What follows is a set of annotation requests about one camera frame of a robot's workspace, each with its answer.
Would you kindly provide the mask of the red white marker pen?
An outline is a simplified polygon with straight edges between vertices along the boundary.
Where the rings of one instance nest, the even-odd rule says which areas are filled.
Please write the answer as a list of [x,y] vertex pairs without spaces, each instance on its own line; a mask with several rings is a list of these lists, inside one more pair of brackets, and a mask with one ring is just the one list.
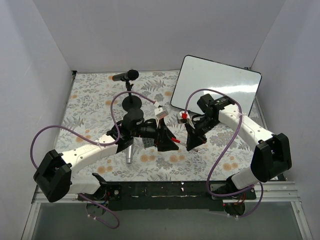
[[[188,146],[187,146],[186,143],[184,143],[184,142],[182,142],[182,141],[180,141],[180,140],[178,140],[178,139],[176,139],[176,138],[174,138],[174,137],[172,137],[171,140],[172,140],[173,142],[177,143],[177,144],[182,145],[182,146],[185,147],[186,149],[188,148]],[[193,149],[189,149],[189,150],[187,150],[187,151],[194,151],[194,152],[197,153],[197,152],[198,152],[198,149],[193,148]]]

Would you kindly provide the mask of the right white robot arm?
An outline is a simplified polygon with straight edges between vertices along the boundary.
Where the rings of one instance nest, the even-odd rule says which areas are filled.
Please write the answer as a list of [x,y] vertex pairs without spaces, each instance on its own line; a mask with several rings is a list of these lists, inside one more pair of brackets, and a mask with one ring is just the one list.
[[253,151],[250,166],[229,176],[225,184],[212,190],[206,182],[208,193],[216,198],[237,199],[253,185],[266,183],[292,168],[290,142],[283,134],[274,134],[244,115],[238,102],[227,95],[213,99],[205,94],[197,101],[203,112],[200,120],[193,121],[188,110],[179,113],[187,131],[188,151],[207,142],[206,133],[221,123],[234,131],[230,142],[220,156],[224,156],[236,137],[240,137]]

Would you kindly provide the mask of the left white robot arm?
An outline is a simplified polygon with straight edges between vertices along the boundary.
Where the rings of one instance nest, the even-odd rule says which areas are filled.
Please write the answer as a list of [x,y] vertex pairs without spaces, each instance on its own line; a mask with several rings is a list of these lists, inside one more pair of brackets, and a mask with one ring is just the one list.
[[131,108],[112,129],[89,144],[58,153],[47,152],[36,169],[33,179],[47,200],[54,203],[66,194],[87,194],[95,200],[106,196],[107,183],[97,173],[81,178],[78,172],[100,159],[116,155],[141,138],[144,147],[156,147],[158,152],[177,151],[174,134],[166,126],[164,107],[154,110],[154,118],[145,119],[140,108]]

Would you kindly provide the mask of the white whiteboard black frame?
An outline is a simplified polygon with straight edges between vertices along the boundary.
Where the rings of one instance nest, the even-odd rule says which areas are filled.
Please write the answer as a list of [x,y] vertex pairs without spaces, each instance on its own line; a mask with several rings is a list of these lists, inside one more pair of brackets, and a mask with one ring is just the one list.
[[210,91],[215,90],[236,100],[242,112],[248,115],[261,80],[262,75],[259,72],[186,55],[182,61],[170,104],[172,107],[183,110],[188,97],[196,90],[201,90],[192,96],[188,104],[189,111],[201,114],[197,101],[205,94],[210,94],[214,99],[220,98],[219,94]]

